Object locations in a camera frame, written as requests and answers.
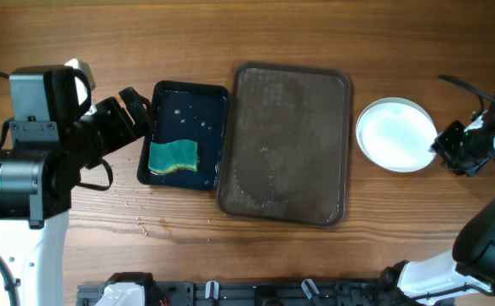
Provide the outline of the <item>white plate top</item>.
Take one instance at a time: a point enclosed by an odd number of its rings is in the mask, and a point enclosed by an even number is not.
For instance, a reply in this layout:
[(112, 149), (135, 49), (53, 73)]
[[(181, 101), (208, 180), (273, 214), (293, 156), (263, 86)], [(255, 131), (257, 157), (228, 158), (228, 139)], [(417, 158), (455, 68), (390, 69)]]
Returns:
[(412, 173), (436, 156), (437, 131), (430, 115), (409, 99), (388, 97), (372, 102), (359, 115), (356, 140), (363, 154), (381, 168)]

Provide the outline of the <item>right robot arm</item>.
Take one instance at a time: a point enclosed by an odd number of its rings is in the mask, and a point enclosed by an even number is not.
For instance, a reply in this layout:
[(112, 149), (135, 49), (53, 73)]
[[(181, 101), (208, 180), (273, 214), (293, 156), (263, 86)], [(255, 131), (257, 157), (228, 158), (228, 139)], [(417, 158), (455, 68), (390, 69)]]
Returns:
[[(431, 145), (443, 167), (473, 176), (495, 160), (495, 94), (467, 90), (490, 101), (489, 108), (465, 127), (453, 122)], [(495, 297), (495, 198), (459, 232), (452, 250), (419, 262), (386, 268), (373, 288), (380, 305), (436, 305), (464, 294)]]

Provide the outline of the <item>green yellow sponge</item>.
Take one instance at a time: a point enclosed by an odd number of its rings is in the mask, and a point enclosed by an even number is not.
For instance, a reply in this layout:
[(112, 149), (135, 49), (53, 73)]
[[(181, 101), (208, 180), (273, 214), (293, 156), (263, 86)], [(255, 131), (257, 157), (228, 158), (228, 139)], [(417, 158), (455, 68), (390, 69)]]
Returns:
[(166, 144), (151, 143), (148, 168), (156, 175), (175, 173), (179, 170), (197, 171), (198, 145), (188, 139)]

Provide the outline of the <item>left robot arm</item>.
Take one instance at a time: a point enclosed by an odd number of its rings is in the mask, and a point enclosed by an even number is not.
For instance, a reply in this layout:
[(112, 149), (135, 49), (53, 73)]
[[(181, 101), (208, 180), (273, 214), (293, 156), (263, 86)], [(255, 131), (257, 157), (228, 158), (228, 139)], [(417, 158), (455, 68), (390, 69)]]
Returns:
[(8, 75), (14, 114), (0, 144), (0, 305), (61, 305), (71, 192), (81, 171), (144, 137), (148, 99), (132, 88), (92, 101), (91, 76), (68, 65)]

